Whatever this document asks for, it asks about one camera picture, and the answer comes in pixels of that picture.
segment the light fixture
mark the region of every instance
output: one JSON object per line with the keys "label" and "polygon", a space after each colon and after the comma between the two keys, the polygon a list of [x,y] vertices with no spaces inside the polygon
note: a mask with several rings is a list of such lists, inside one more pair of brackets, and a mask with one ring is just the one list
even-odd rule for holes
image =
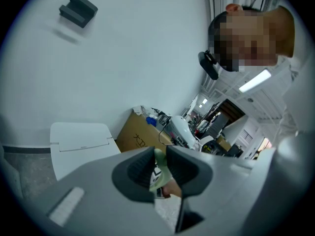
{"label": "light fixture", "polygon": [[270,72],[268,71],[268,69],[264,69],[261,73],[259,73],[256,77],[254,77],[253,79],[251,79],[250,81],[248,81],[246,84],[242,85],[239,90],[241,92],[246,92],[254,87],[256,87],[257,85],[259,85],[260,83],[264,82],[265,80],[267,80],[268,78],[271,77]]}

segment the ear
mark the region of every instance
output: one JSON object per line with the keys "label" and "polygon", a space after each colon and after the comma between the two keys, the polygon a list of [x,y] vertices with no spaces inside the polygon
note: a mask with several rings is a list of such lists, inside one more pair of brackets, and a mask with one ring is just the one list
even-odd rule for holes
{"label": "ear", "polygon": [[238,10],[243,10],[243,8],[239,4],[235,4],[235,3],[228,4],[225,9],[227,12],[234,12],[234,11],[238,11]]}

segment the person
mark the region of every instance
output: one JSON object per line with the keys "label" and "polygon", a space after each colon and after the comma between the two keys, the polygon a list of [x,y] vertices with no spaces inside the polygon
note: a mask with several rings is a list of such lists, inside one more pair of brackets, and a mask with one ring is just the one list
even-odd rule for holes
{"label": "person", "polygon": [[[290,61],[292,86],[283,96],[286,107],[272,142],[274,147],[283,138],[295,135],[296,121],[302,131],[314,129],[315,105],[311,96],[314,84],[310,81],[315,69],[313,40],[288,1],[280,0],[279,5],[274,10],[260,12],[229,4],[208,29],[210,53],[227,70],[235,70],[235,66],[240,71],[241,67],[274,66],[278,56]],[[165,194],[180,195],[176,185],[170,181],[165,186]]]}

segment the gray floor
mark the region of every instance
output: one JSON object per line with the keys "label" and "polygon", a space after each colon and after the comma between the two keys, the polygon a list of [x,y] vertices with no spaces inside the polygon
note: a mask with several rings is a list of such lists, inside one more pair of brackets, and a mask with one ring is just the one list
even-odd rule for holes
{"label": "gray floor", "polygon": [[[33,201],[49,186],[56,183],[50,154],[4,153],[4,158],[20,173],[23,198]],[[155,199],[157,213],[175,230],[181,199]]]}

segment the short black hair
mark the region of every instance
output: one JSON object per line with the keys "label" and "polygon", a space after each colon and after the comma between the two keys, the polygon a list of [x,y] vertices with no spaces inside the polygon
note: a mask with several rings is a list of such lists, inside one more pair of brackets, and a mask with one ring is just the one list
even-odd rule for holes
{"label": "short black hair", "polygon": [[[249,6],[242,6],[243,10],[261,12],[258,9],[251,8]],[[208,28],[208,46],[214,48],[213,56],[220,64],[228,71],[238,70],[238,60],[233,60],[228,57],[226,53],[226,47],[228,41],[223,40],[220,36],[220,25],[221,23],[226,23],[227,12],[224,11],[214,18]]]}

